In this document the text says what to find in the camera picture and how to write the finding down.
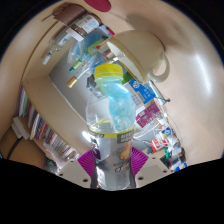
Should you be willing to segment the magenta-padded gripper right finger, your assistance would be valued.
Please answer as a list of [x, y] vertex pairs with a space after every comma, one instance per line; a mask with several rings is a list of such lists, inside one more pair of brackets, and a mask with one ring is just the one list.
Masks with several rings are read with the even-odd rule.
[[132, 149], [131, 186], [143, 187], [170, 174], [169, 169], [160, 160], [162, 153], [147, 155], [139, 149]]

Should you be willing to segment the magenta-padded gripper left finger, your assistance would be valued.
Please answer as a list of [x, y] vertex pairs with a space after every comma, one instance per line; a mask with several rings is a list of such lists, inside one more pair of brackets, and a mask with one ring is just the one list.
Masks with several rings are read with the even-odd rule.
[[58, 176], [83, 188], [97, 187], [95, 157], [91, 150], [77, 159], [69, 160], [58, 172]]

